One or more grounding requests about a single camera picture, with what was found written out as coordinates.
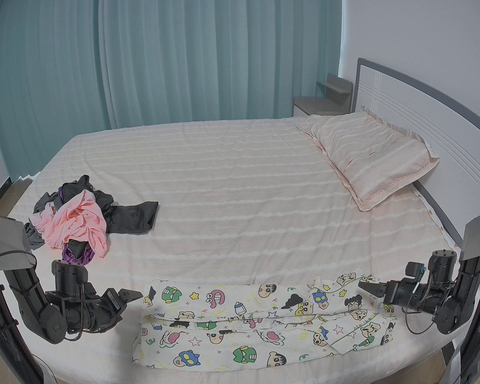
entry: headboard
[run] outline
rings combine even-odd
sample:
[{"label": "headboard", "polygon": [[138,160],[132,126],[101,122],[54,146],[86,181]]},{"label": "headboard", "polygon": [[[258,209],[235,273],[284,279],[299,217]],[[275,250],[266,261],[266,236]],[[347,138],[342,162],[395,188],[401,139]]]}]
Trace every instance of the headboard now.
[{"label": "headboard", "polygon": [[358,59],[352,112],[361,107],[420,134],[440,156],[414,185],[461,247],[465,224],[480,215],[480,116],[410,76]]}]

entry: mattress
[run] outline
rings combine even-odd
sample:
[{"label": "mattress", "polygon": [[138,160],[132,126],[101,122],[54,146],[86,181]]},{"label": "mattress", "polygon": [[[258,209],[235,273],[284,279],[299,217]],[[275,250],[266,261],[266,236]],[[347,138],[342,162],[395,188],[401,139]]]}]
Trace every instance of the mattress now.
[{"label": "mattress", "polygon": [[[382,281],[401,278],[408,261],[427,263],[448,248],[421,196],[405,187],[361,212],[312,139],[303,118],[189,122],[124,128],[74,137],[45,166],[14,207],[28,220],[44,192],[90,175],[120,205],[159,201],[154,228],[143,235],[110,234],[108,253],[87,266],[97,292],[142,291],[152,279],[202,283],[306,284],[361,268]],[[45,290],[54,289],[50,264],[61,251],[35,254]],[[11,291],[6,298],[19,319]],[[189,373],[132,364],[140,300],[101,335],[51,345],[20,331],[31,351],[57,377],[72,383],[370,383],[438,351],[458,332],[436,327],[415,336],[399,316],[394,341],[283,367]],[[428,315],[409,320],[414,330]]]}]

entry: wooden floor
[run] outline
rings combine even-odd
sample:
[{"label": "wooden floor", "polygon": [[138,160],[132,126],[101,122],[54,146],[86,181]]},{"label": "wooden floor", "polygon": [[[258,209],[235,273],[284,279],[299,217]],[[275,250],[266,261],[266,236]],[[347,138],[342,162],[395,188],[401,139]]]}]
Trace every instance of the wooden floor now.
[{"label": "wooden floor", "polygon": [[[32,183],[32,179],[19,179],[7,190],[0,199],[0,216],[8,216],[17,201]],[[376,381],[374,384],[436,384],[445,370],[444,359],[441,351],[418,364],[410,366],[399,372]],[[67,384],[57,379],[58,384]],[[13,373],[5,362],[0,359],[0,384],[18,384]]]}]

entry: teal curtain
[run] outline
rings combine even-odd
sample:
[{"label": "teal curtain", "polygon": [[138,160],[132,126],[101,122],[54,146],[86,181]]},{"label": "teal curtain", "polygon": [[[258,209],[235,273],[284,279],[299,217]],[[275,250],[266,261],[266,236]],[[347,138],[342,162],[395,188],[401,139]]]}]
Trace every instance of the teal curtain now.
[{"label": "teal curtain", "polygon": [[13,178],[72,137],[291,116],[337,74],[340,0],[0,0],[0,150]]}]

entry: pillow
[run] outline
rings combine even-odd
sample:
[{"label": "pillow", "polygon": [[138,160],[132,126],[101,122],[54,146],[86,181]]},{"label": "pillow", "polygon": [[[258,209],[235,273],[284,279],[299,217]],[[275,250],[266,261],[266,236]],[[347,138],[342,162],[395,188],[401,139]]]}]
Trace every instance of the pillow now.
[{"label": "pillow", "polygon": [[361,211],[372,209],[438,164],[435,152],[416,133],[385,125],[365,111],[310,115],[297,127],[328,156]]}]

